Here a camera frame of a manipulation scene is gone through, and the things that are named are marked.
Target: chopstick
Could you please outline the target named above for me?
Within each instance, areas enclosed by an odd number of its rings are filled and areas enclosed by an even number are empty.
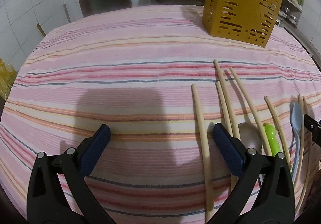
[[[305,100],[304,96],[303,96],[303,103],[304,103],[305,113],[308,114],[308,104],[307,104],[307,101]],[[310,180],[310,168],[311,168],[311,163],[312,163],[311,149],[312,149],[312,135],[311,135],[311,132],[309,132],[309,158],[308,158],[307,175],[305,177],[305,181],[304,181],[302,193],[301,193],[301,196],[300,196],[300,200],[299,200],[299,202],[298,202],[298,204],[297,204],[297,206],[295,208],[295,214],[297,214],[299,212],[299,210],[300,210],[300,207],[302,205],[305,193],[306,193],[307,188],[308,188],[309,180]]]
[[[230,115],[229,115],[229,111],[227,109],[227,105],[226,105],[226,101],[225,101],[225,97],[224,97],[224,93],[223,93],[220,81],[216,82],[216,86],[217,86],[217,90],[219,92],[219,99],[220,99],[222,109],[223,109],[223,116],[224,116],[226,130],[228,131],[228,133],[231,136],[233,136]],[[238,178],[231,174],[231,190],[230,190],[230,192],[234,189],[237,181],[238,181]]]
[[[290,153],[288,151],[288,144],[287,144],[286,139],[285,139],[285,135],[284,135],[284,132],[283,132],[283,129],[282,129],[280,118],[279,118],[278,113],[277,113],[277,111],[276,111],[276,109],[274,107],[274,104],[270,101],[269,97],[265,96],[264,98],[265,98],[265,101],[267,103],[267,106],[270,109],[272,117],[275,120],[276,126],[277,126],[277,128],[279,130],[279,136],[280,136],[280,139],[281,139],[281,142],[282,142],[285,158],[286,158],[286,161],[288,162],[288,167],[289,167],[289,169],[291,171],[291,157],[290,157]]]
[[[237,82],[239,88],[241,89],[250,109],[251,109],[251,112],[253,114],[253,117],[254,117],[254,120],[256,122],[256,125],[259,129],[259,132],[261,134],[261,137],[262,137],[262,140],[263,140],[263,145],[264,145],[264,150],[266,152],[266,154],[268,156],[272,156],[272,151],[271,151],[271,148],[270,148],[270,144],[269,144],[269,140],[267,139],[267,136],[266,136],[266,133],[265,133],[265,130],[264,130],[264,127],[263,127],[263,124],[262,124],[262,121],[260,119],[260,116],[255,108],[255,105],[252,101],[252,99],[250,98],[250,96],[248,95],[248,92],[247,90],[245,89],[243,83],[241,82],[240,78],[238,77],[237,73],[234,71],[234,69],[232,67],[230,67],[230,71],[231,73],[233,74],[234,76],[234,79],[235,81]]]
[[[302,167],[302,161],[303,161],[303,153],[304,153],[304,131],[305,131],[305,128],[304,128],[304,111],[303,111],[303,99],[302,99],[302,96],[301,95],[298,95],[298,100],[299,100],[299,104],[301,106],[301,111],[302,111],[302,125],[301,125],[301,140],[300,140],[300,157],[299,157],[299,163],[298,163],[298,170],[297,170],[297,174],[295,176],[295,179],[294,179],[294,183],[293,183],[293,187],[295,188],[296,186],[296,183],[299,179],[299,175],[300,175],[300,172],[301,172],[301,167]]]
[[[202,104],[199,99],[195,84],[192,84],[192,92],[194,96],[198,128],[201,136],[201,147],[202,147],[204,176],[205,176],[205,192],[206,192],[206,222],[208,222],[211,219],[211,217],[214,215],[210,149],[208,146],[207,132],[205,128],[204,115],[202,111]]]
[[[235,137],[235,138],[238,138],[240,140],[241,138],[240,138],[239,126],[238,126],[238,123],[236,121],[236,116],[235,116],[235,112],[234,112],[234,108],[233,108],[233,103],[232,103],[232,100],[231,100],[231,97],[230,97],[230,94],[229,94],[229,90],[228,90],[226,82],[225,82],[225,78],[224,78],[223,72],[222,72],[222,70],[221,70],[221,68],[219,66],[219,63],[217,62],[216,59],[214,60],[214,64],[215,64],[217,73],[219,75],[220,84],[222,86],[222,90],[223,90],[224,97],[225,97],[225,100],[226,100],[226,105],[227,105],[228,112],[229,112],[229,115],[230,115],[230,121],[231,121],[231,126],[232,126],[232,131],[233,131],[233,135],[231,134],[231,136]]]

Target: table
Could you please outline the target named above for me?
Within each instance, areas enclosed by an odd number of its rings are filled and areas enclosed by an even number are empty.
[[[222,121],[213,59],[227,75],[238,123],[254,122],[228,71],[233,66],[263,122],[272,121],[268,95],[280,114],[294,159],[290,103],[306,97],[321,117],[321,74],[301,45],[275,26],[266,48],[209,36],[202,7],[147,6],[89,16],[50,32],[21,68],[0,125],[0,179],[26,216],[36,154],[63,153],[103,123],[112,137],[85,178],[117,223],[204,223],[205,185],[191,84],[203,105],[212,160],[214,206],[228,196],[230,174],[211,139]],[[298,202],[306,176],[305,156]],[[313,167],[320,148],[313,145]],[[72,208],[79,212],[66,181]],[[253,204],[256,185],[245,211]]]

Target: blue gripper pad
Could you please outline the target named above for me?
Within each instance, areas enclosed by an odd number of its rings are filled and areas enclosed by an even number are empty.
[[[110,129],[105,125],[95,135],[92,143],[80,158],[78,174],[82,177],[89,176],[95,168],[102,152],[110,141]]]
[[[234,176],[241,177],[244,173],[244,159],[232,143],[231,136],[221,123],[213,128],[213,139],[219,148],[229,170]]]

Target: metal screw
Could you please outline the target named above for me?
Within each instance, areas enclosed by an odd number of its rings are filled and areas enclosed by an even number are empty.
[[[251,155],[255,155],[256,154],[256,149],[248,148],[248,153],[251,154]]]
[[[75,153],[75,148],[69,148],[68,150],[67,150],[67,154],[68,155],[72,155],[72,154],[74,154]]]
[[[42,152],[38,153],[37,157],[38,157],[39,159],[41,159],[41,158],[44,157],[44,155],[45,155],[45,153],[42,151]]]
[[[284,154],[283,154],[282,152],[279,152],[279,153],[278,153],[278,157],[279,157],[280,159],[284,159],[284,158],[285,158],[285,156],[284,156]]]

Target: dish rack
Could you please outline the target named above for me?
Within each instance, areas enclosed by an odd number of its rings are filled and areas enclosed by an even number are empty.
[[[203,25],[211,36],[265,47],[281,0],[205,0]]]

